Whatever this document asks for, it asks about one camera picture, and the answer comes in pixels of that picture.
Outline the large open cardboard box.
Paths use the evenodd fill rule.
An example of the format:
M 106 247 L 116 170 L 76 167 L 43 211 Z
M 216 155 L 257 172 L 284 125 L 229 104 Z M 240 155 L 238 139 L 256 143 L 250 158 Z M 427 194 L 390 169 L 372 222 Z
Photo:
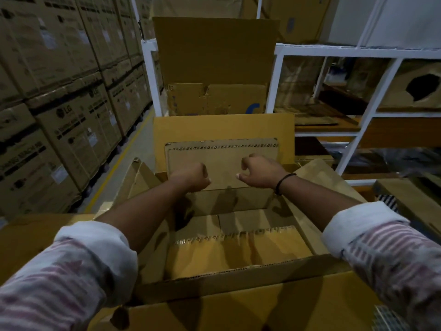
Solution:
M 156 173 L 136 158 L 113 205 L 158 186 L 167 143 L 276 138 L 279 161 L 312 182 L 365 200 L 321 159 L 295 160 L 290 114 L 156 117 Z M 164 279 L 168 249 L 180 240 L 295 226 L 313 256 L 176 280 Z M 103 309 L 91 331 L 371 331 L 375 293 L 319 241 L 297 207 L 271 190 L 228 188 L 191 193 L 162 222 L 139 256 L 131 301 Z

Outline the striped white-cuffed shirt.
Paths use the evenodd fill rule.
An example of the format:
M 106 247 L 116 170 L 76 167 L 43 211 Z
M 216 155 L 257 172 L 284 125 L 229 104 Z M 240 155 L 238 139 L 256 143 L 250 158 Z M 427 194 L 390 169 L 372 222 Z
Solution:
M 441 246 L 381 201 L 338 212 L 322 233 L 389 308 L 419 331 L 441 331 Z M 0 331 L 83 331 L 129 298 L 136 253 L 118 229 L 77 222 L 0 287 Z

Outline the person's left hand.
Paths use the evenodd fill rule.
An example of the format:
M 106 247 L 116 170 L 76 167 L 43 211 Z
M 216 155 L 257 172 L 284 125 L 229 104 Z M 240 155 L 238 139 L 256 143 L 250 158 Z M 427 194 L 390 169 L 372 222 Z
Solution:
M 201 190 L 193 190 L 193 178 L 196 176 L 208 177 L 207 168 L 201 162 L 191 163 L 173 172 L 168 180 L 178 186 L 184 193 L 194 193 Z

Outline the tall open cardboard box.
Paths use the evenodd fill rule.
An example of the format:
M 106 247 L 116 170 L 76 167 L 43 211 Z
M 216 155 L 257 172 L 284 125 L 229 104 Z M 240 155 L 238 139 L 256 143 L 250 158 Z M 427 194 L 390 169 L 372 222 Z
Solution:
M 169 116 L 262 114 L 278 20 L 154 17 Z

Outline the person's right forearm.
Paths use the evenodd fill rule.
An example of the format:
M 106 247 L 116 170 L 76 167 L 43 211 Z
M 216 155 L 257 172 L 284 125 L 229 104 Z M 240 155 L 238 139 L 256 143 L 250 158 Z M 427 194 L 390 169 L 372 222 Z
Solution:
M 338 212 L 362 203 L 298 176 L 287 178 L 281 184 L 280 191 L 321 232 Z

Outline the black wristband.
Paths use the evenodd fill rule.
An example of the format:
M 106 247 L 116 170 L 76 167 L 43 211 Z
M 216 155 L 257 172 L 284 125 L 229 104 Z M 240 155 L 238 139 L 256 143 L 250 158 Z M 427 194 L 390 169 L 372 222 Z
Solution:
M 280 191 L 280 186 L 281 186 L 281 184 L 282 184 L 287 178 L 290 178 L 290 177 L 292 177 L 292 176 L 296 176 L 296 175 L 297 175 L 296 173 L 292 172 L 292 173 L 288 173 L 288 174 L 286 174 L 283 178 L 281 178 L 281 179 L 278 181 L 278 183 L 276 184 L 275 188 L 274 188 L 274 193 L 275 193 L 275 195 L 277 195 L 277 196 L 282 195 L 282 193 L 281 193 L 281 191 Z

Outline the flattened dark cardboard pieces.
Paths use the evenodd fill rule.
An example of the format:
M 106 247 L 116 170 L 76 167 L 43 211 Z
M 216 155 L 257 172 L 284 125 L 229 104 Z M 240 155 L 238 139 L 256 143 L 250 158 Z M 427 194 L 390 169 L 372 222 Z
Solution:
M 311 83 L 283 85 L 278 90 L 274 112 L 294 116 L 297 135 L 360 131 L 367 102 L 338 86 L 324 85 L 318 92 L 315 97 Z

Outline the cardboard sheet with perforated edge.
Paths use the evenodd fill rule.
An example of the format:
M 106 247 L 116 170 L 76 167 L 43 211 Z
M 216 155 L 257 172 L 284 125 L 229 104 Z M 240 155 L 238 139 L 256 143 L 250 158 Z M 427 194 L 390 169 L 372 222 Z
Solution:
M 276 160 L 279 142 L 276 138 L 205 140 L 167 143 L 164 146 L 167 172 L 173 174 L 181 167 L 201 162 L 206 166 L 211 184 L 207 190 L 246 188 L 236 178 L 241 169 L 241 160 L 258 154 Z
M 312 251 L 295 226 L 197 237 L 175 242 L 168 249 L 164 279 L 191 278 L 311 256 Z

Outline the plain cardboard box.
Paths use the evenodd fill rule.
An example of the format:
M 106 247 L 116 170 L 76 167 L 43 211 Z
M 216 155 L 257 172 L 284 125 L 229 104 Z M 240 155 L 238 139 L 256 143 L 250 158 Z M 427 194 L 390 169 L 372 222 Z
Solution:
M 269 38 L 272 43 L 310 44 L 318 41 L 332 0 L 240 2 L 240 18 L 251 21 L 254 27 L 252 39 Z

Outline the cardboard box with torn hole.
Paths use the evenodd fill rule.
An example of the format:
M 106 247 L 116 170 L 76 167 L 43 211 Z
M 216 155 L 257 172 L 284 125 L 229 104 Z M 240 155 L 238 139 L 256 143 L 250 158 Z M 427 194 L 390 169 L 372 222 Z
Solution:
M 441 60 L 404 60 L 378 111 L 441 110 Z

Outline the cardboard box with striped tape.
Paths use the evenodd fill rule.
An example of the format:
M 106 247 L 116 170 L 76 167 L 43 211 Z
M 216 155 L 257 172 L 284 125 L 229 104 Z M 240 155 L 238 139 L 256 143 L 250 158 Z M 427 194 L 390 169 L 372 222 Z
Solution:
M 406 217 L 411 227 L 441 245 L 441 176 L 378 179 L 378 197 L 393 211 Z

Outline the stack of printed cardboard boxes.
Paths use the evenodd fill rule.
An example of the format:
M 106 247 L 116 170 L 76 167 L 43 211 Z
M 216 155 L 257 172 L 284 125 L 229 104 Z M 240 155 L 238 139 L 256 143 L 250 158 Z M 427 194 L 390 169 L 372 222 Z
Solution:
M 152 105 L 152 0 L 0 0 L 0 218 L 88 195 Z

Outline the person's left forearm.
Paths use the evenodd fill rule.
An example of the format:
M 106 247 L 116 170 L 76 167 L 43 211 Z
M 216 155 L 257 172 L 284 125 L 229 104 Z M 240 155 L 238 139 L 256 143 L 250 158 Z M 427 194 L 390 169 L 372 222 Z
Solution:
M 153 237 L 174 203 L 188 190 L 186 181 L 170 179 L 126 200 L 97 218 L 97 222 L 118 229 L 129 247 L 140 253 Z

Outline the white metal shelf rack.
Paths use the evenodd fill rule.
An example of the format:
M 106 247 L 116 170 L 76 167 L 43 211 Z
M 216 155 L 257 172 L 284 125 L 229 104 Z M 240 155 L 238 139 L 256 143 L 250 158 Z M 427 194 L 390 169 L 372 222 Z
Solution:
M 291 112 L 331 116 L 331 63 L 354 65 L 331 88 L 331 126 L 301 124 L 300 136 L 351 137 L 356 148 L 441 146 L 404 135 L 404 123 L 441 126 L 441 0 L 133 0 L 147 80 L 158 116 Z

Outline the person's right hand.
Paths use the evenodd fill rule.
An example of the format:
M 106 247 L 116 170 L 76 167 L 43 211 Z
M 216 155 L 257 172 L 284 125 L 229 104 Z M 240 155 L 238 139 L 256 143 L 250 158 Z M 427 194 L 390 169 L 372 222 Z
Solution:
M 274 190 L 278 181 L 288 174 L 288 172 L 273 159 L 257 154 L 243 157 L 241 160 L 241 169 L 243 171 L 248 170 L 247 174 L 251 172 L 256 175 L 256 186 L 251 187 L 263 189 Z

